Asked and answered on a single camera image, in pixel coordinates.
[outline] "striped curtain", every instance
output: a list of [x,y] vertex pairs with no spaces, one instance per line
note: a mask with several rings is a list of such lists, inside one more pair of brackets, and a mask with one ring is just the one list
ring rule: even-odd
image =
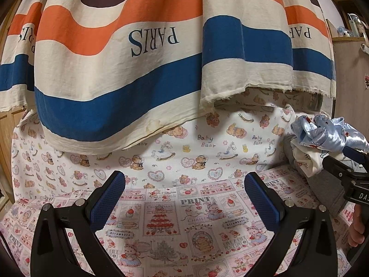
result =
[[317,0],[38,1],[27,2],[12,24],[17,38],[8,38],[18,46],[32,27],[36,46],[22,48],[21,77],[1,71],[0,86],[34,89],[57,150],[129,148],[247,86],[335,96]]

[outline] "teddy bear print fabric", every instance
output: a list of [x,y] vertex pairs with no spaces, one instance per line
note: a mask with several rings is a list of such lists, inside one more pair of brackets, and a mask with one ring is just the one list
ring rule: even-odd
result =
[[38,114],[31,111],[15,128],[12,181],[15,198],[49,198],[100,187],[114,170],[127,188],[196,185],[243,177],[285,162],[284,134],[297,114],[284,108],[233,105],[165,130],[136,146],[103,155],[53,149]]
[[[259,175],[283,200],[291,199],[307,208],[320,204],[306,180],[288,165]],[[92,189],[47,199],[22,198],[5,215],[0,230],[26,276],[30,275],[33,234],[43,204],[69,206],[91,192]],[[344,252],[352,213],[353,205],[349,203],[337,218],[332,218],[338,276],[349,268]],[[80,266],[92,273],[73,230],[66,232]],[[277,273],[288,268],[301,235],[302,230],[295,234]],[[96,236],[129,277],[241,277],[255,264],[273,233],[265,229],[248,198],[243,178],[236,177],[198,185],[189,182],[168,188],[128,188]]]

